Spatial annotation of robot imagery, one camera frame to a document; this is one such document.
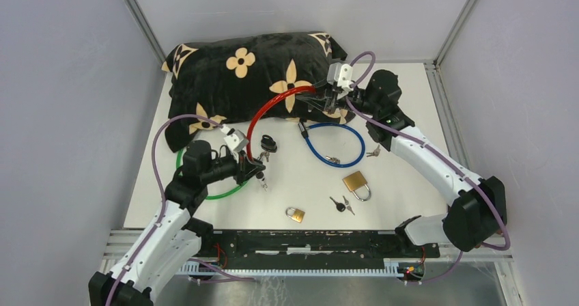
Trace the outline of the red cable lock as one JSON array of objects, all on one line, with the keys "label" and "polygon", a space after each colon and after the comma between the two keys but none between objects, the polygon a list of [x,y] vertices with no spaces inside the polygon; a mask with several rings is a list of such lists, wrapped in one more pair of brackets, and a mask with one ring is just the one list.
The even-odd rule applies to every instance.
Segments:
[{"label": "red cable lock", "polygon": [[257,124],[257,122],[271,109],[273,108],[273,106],[277,105],[278,103],[280,103],[281,101],[284,101],[286,98],[289,98],[290,96],[294,96],[296,94],[302,94],[302,93],[314,93],[315,92],[315,88],[312,85],[307,85],[307,86],[302,86],[302,87],[295,87],[293,89],[289,89],[286,92],[283,92],[281,94],[278,94],[277,96],[275,96],[274,98],[272,98],[271,100],[269,100],[264,106],[262,106],[259,111],[254,115],[254,117],[252,118],[248,130],[247,130],[247,134],[246,137],[248,139],[248,144],[246,146],[246,153],[247,153],[247,157],[250,160],[253,160],[253,153],[251,150],[251,142],[252,142],[252,136],[253,136],[253,132],[255,129],[255,126]]}]

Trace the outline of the black padlock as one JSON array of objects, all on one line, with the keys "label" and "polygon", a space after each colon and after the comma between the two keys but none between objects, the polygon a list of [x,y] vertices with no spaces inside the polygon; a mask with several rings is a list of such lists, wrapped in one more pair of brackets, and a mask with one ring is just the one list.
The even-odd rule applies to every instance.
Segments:
[{"label": "black padlock", "polygon": [[278,150],[276,141],[270,135],[262,135],[260,146],[262,150],[269,153],[276,153]]}]

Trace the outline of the small brass padlock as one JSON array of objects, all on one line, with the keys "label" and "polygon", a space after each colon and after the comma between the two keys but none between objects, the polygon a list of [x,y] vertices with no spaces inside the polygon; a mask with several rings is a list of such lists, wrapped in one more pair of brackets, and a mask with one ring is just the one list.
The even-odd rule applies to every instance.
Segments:
[{"label": "small brass padlock", "polygon": [[305,217],[305,211],[298,208],[286,208],[285,215],[297,223],[302,223]]}]

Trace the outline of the green cable lock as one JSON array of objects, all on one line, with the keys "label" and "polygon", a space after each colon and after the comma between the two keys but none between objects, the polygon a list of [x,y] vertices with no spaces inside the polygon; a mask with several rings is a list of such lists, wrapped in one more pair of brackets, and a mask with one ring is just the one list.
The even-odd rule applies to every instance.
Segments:
[{"label": "green cable lock", "polygon": [[[178,151],[177,156],[176,156],[176,160],[175,160],[175,168],[179,169],[183,164],[184,164],[184,153],[186,151],[186,148],[183,148],[181,150]],[[243,189],[248,182],[244,182],[241,185],[237,185],[234,188],[230,189],[227,192],[218,194],[218,195],[209,195],[206,197],[207,200],[219,200],[219,199],[223,199],[226,197],[229,197],[235,193],[237,193],[238,191],[240,191],[241,189]]]}]

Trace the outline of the large brass padlock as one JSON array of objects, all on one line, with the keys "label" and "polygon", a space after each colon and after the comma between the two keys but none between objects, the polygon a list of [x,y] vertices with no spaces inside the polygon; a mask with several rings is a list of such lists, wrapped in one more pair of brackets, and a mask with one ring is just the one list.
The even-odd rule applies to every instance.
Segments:
[{"label": "large brass padlock", "polygon": [[[371,189],[368,186],[367,180],[360,171],[355,171],[343,178],[347,190],[359,201],[369,201],[372,197]],[[361,195],[358,190],[365,189],[366,193]]]}]

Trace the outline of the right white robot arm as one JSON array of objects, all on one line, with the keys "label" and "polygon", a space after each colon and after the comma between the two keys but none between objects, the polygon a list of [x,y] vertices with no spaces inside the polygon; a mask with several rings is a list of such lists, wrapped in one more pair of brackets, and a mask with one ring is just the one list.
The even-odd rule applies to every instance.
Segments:
[{"label": "right white robot arm", "polygon": [[505,185],[495,177],[483,178],[436,147],[400,108],[399,79],[389,70],[377,70],[365,88],[340,95],[336,83],[298,95],[311,108],[342,108],[364,119],[370,137],[385,150],[417,170],[444,197],[448,209],[436,216],[416,216],[396,228],[396,252],[411,257],[422,245],[450,243],[463,252],[476,247],[507,250]]}]

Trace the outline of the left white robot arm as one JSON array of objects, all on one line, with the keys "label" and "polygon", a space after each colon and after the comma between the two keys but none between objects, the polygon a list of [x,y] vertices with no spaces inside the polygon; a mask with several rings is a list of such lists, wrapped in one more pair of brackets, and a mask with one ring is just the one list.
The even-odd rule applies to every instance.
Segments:
[{"label": "left white robot arm", "polygon": [[137,241],[109,272],[96,272],[89,280],[90,305],[153,305],[189,258],[214,249],[212,225],[194,217],[208,186],[228,178],[242,184],[265,168],[243,150],[221,156],[207,141],[191,142]]}]

